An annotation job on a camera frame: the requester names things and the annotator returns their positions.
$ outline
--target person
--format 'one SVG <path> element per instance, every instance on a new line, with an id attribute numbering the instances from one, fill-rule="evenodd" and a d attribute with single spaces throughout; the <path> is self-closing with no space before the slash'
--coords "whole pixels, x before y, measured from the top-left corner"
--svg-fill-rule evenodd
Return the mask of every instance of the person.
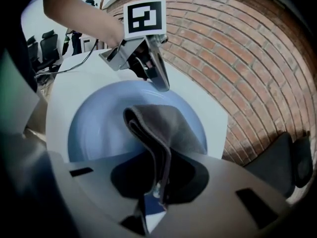
<path id="1" fill-rule="evenodd" d="M 1 53 L 4 48 L 14 62 L 19 73 L 27 84 L 40 97 L 27 126 L 39 133 L 45 134 L 47 102 L 39 92 L 35 73 L 28 57 L 28 48 L 21 26 L 21 14 L 31 0 L 0 0 L 1 7 L 6 8 L 2 19 L 3 38 Z M 43 0 L 45 15 L 55 22 L 87 34 L 105 42 L 113 48 L 119 45 L 124 37 L 123 25 L 114 17 L 82 0 Z"/>

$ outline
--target black cable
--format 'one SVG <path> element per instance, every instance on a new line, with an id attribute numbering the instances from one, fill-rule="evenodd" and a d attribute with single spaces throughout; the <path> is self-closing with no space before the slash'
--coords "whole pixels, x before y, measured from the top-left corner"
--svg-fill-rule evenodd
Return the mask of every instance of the black cable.
<path id="1" fill-rule="evenodd" d="M 73 69 L 75 69 L 75 68 L 81 66 L 85 61 L 87 61 L 87 59 L 89 58 L 89 56 L 90 56 L 91 53 L 93 52 L 94 48 L 96 47 L 97 43 L 98 43 L 98 40 L 96 40 L 96 42 L 95 42 L 93 48 L 90 50 L 90 52 L 89 52 L 89 54 L 86 56 L 86 58 L 85 58 L 81 63 L 79 63 L 79 64 L 73 66 L 72 68 L 67 69 L 67 70 L 64 70 L 64 71 L 58 71 L 58 72 L 38 72 L 38 73 L 36 73 L 36 75 L 61 74 L 61 73 L 68 72 L 68 71 L 70 71 L 70 70 L 73 70 Z"/>

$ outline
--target folded cloth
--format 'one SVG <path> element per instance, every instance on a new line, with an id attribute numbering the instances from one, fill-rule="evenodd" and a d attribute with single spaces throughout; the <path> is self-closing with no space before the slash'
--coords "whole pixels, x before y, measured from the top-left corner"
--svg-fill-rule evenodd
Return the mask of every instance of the folded cloth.
<path id="1" fill-rule="evenodd" d="M 206 154 L 181 112 L 172 106 L 138 105 L 126 108 L 124 121 L 151 153 L 154 161 L 154 179 L 151 191 L 158 191 L 164 204 L 164 190 L 168 184 L 171 152 L 186 155 Z"/>

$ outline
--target towel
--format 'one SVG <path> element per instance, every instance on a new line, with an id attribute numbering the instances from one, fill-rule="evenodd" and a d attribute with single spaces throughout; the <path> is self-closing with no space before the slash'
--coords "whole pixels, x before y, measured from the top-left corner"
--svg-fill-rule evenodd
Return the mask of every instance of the towel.
<path id="1" fill-rule="evenodd" d="M 205 149 L 175 107 L 132 106 L 124 110 L 123 118 L 130 132 L 143 143 L 152 156 L 154 178 L 150 191 L 156 193 L 163 205 L 166 200 L 165 188 L 169 183 L 172 153 L 206 154 Z"/>

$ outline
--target human arm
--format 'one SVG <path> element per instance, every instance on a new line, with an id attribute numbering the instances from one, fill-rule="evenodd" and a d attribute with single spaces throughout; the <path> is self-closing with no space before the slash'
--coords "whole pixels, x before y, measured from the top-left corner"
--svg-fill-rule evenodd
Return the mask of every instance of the human arm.
<path id="1" fill-rule="evenodd" d="M 124 37 L 123 25 L 82 0 L 43 0 L 44 13 L 57 23 L 95 37 L 114 48 Z"/>

